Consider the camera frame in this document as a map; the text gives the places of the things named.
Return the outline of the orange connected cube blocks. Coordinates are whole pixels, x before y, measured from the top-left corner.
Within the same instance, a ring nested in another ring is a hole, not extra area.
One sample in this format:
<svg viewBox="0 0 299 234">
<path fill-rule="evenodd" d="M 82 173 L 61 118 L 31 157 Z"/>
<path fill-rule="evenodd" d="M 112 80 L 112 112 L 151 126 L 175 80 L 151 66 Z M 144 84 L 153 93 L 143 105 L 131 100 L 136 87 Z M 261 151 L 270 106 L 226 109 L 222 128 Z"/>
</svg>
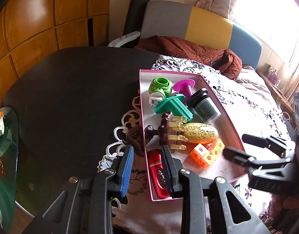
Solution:
<svg viewBox="0 0 299 234">
<path fill-rule="evenodd" d="M 208 169 L 214 161 L 220 156 L 225 144 L 219 138 L 204 146 L 197 144 L 189 153 L 189 157 L 193 159 L 204 170 Z"/>
</svg>

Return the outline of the red metallic cylinder toy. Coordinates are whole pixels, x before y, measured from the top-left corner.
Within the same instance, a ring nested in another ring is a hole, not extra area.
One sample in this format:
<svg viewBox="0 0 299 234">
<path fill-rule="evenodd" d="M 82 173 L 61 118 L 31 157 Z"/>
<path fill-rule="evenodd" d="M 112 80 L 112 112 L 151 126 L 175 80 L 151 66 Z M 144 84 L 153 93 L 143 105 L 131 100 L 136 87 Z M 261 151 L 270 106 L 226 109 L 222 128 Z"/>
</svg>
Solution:
<svg viewBox="0 0 299 234">
<path fill-rule="evenodd" d="M 147 152 L 149 164 L 149 173 L 152 180 L 154 191 L 159 199 L 165 199 L 170 196 L 166 189 L 165 178 L 163 175 L 161 150 L 153 149 Z"/>
</svg>

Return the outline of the yellow perforated oval case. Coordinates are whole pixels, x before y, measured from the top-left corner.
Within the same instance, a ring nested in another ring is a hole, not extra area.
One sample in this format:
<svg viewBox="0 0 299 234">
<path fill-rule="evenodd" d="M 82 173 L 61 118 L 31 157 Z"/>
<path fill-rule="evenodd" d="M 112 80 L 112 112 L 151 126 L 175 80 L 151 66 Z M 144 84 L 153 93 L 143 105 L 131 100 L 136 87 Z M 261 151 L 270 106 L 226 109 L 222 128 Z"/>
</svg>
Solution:
<svg viewBox="0 0 299 234">
<path fill-rule="evenodd" d="M 218 131 L 214 126 L 204 123 L 187 123 L 183 125 L 183 136 L 189 143 L 208 144 L 218 139 Z"/>
</svg>

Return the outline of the black lidded transparent jar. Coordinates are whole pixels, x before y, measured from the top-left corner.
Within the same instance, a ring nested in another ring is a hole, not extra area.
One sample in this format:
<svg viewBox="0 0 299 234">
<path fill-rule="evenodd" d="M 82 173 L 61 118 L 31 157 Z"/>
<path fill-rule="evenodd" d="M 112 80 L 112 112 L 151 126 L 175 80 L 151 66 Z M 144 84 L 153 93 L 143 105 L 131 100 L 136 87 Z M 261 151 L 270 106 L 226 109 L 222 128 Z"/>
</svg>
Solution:
<svg viewBox="0 0 299 234">
<path fill-rule="evenodd" d="M 205 124 L 212 123 L 221 116 L 221 112 L 208 96 L 208 90 L 206 88 L 196 91 L 188 99 L 187 106 L 192 108 Z"/>
</svg>

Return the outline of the pink white shallow box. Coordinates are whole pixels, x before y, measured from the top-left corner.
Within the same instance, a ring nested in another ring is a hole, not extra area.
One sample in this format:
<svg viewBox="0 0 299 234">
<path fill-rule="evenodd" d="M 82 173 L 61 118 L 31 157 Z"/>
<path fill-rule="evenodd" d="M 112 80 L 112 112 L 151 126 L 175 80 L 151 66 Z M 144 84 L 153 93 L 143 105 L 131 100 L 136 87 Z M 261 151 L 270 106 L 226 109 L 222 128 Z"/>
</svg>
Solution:
<svg viewBox="0 0 299 234">
<path fill-rule="evenodd" d="M 244 169 L 222 156 L 226 146 L 243 150 L 230 117 L 205 79 L 165 70 L 139 72 L 144 150 L 150 196 L 170 199 L 163 182 L 161 147 L 200 177 L 222 176 L 233 182 Z"/>
</svg>

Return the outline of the brown massage comb brush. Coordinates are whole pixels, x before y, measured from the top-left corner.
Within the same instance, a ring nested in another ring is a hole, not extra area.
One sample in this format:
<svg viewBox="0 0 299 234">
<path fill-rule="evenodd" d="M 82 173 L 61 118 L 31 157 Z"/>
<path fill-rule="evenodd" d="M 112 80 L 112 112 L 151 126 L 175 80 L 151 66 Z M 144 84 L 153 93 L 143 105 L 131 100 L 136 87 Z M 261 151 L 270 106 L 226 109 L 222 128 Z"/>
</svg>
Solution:
<svg viewBox="0 0 299 234">
<path fill-rule="evenodd" d="M 148 144 L 154 137 L 158 137 L 158 144 L 169 146 L 172 153 L 175 150 L 185 151 L 187 149 L 185 143 L 189 141 L 183 134 L 188 131 L 184 127 L 187 121 L 184 116 L 174 116 L 172 112 L 163 113 L 158 128 L 154 128 L 153 125 L 145 127 L 145 144 Z"/>
</svg>

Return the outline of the teal green plastic cup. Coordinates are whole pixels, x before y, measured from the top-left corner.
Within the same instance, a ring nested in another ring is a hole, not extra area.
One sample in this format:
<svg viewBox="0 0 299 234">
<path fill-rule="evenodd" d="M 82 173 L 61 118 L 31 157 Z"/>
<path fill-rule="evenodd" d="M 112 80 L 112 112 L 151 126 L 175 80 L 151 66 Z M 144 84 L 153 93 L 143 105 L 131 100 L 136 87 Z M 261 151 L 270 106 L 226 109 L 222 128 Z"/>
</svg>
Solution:
<svg viewBox="0 0 299 234">
<path fill-rule="evenodd" d="M 183 103 L 184 99 L 185 95 L 183 94 L 170 96 L 159 102 L 155 106 L 154 112 L 156 114 L 171 112 L 173 116 L 183 116 L 187 121 L 191 121 L 193 119 L 193 114 Z"/>
</svg>

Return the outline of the purple plastic flanged cup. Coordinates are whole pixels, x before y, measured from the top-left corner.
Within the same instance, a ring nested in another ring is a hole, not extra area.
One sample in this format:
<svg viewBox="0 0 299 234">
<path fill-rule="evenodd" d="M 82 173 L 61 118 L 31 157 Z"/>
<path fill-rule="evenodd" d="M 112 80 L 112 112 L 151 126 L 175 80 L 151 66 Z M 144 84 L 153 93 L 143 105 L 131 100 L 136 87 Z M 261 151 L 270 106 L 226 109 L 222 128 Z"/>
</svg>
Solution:
<svg viewBox="0 0 299 234">
<path fill-rule="evenodd" d="M 183 103 L 186 105 L 189 98 L 193 95 L 192 88 L 195 86 L 193 79 L 183 79 L 173 85 L 173 90 L 179 94 L 183 94 L 185 99 Z"/>
</svg>

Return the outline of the lime green plastic gadget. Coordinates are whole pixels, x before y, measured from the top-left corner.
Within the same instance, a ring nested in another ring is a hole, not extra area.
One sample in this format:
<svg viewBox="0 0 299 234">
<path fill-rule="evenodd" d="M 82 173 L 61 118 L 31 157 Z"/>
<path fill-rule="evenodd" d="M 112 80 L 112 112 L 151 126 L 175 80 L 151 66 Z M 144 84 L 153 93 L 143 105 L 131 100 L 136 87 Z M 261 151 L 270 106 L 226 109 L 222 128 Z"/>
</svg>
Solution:
<svg viewBox="0 0 299 234">
<path fill-rule="evenodd" d="M 152 80 L 149 86 L 149 105 L 156 106 L 162 100 L 171 96 L 173 83 L 165 77 L 157 77 Z"/>
</svg>

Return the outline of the beige pink quilted blanket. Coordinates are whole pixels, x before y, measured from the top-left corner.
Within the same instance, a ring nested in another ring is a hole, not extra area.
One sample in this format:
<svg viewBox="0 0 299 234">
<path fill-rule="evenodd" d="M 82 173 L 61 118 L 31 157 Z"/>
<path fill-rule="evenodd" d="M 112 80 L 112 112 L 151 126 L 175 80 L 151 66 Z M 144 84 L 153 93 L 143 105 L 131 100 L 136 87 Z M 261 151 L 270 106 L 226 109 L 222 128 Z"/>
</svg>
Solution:
<svg viewBox="0 0 299 234">
<path fill-rule="evenodd" d="M 236 83 L 242 85 L 249 93 L 249 99 L 263 111 L 271 111 L 282 116 L 283 111 L 276 103 L 265 81 L 252 66 L 243 65 L 235 78 Z"/>
</svg>

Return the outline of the glass side table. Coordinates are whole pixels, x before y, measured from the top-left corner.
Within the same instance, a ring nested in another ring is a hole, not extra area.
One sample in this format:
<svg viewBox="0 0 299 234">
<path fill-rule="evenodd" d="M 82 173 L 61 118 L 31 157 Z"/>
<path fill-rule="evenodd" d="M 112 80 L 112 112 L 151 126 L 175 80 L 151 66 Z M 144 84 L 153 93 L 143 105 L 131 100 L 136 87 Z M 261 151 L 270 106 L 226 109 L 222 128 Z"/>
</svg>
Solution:
<svg viewBox="0 0 299 234">
<path fill-rule="evenodd" d="M 0 112 L 4 122 L 4 134 L 0 137 L 0 226 L 4 233 L 9 233 L 15 214 L 19 132 L 15 111 L 3 107 Z"/>
</svg>

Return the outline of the rust brown quilted jacket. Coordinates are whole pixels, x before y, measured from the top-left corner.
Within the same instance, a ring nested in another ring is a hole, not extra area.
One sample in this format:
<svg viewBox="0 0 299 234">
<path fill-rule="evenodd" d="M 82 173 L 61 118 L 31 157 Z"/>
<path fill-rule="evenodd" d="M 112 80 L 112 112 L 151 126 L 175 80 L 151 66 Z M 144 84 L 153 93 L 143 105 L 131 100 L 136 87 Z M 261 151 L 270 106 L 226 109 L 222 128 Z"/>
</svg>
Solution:
<svg viewBox="0 0 299 234">
<path fill-rule="evenodd" d="M 229 79 L 236 79 L 242 69 L 242 60 L 230 49 L 212 49 L 171 36 L 151 36 L 139 41 L 138 50 L 185 58 L 210 66 Z"/>
</svg>

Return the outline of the black round table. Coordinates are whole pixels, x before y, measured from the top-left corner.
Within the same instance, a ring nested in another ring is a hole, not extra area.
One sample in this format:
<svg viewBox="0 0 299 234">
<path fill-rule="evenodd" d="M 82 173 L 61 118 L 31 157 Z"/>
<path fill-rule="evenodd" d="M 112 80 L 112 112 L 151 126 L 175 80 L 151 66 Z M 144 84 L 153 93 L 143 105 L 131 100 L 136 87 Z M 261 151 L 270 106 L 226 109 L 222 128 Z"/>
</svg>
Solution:
<svg viewBox="0 0 299 234">
<path fill-rule="evenodd" d="M 16 202 L 36 215 L 72 176 L 92 177 L 132 109 L 139 70 L 158 54 L 137 49 L 59 50 L 24 73 L 2 105 L 19 124 Z"/>
</svg>

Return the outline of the window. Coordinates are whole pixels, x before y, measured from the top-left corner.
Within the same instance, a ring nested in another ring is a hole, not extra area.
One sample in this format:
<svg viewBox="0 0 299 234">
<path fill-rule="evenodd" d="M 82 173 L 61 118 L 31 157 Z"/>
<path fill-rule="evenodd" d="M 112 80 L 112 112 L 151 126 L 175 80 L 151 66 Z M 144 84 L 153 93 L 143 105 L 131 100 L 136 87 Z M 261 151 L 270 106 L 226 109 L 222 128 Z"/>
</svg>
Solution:
<svg viewBox="0 0 299 234">
<path fill-rule="evenodd" d="M 294 0 L 236 0 L 234 22 L 284 61 L 299 57 L 299 7 Z"/>
</svg>

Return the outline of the black rolled mat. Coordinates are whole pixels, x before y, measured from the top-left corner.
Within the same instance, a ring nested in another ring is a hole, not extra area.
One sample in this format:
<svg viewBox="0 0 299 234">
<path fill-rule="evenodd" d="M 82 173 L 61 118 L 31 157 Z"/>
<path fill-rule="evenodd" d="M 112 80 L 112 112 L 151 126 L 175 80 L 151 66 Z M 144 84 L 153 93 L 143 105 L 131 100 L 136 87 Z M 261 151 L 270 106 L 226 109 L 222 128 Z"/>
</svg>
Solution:
<svg viewBox="0 0 299 234">
<path fill-rule="evenodd" d="M 140 31 L 147 3 L 150 0 L 130 0 L 123 35 Z"/>
</svg>

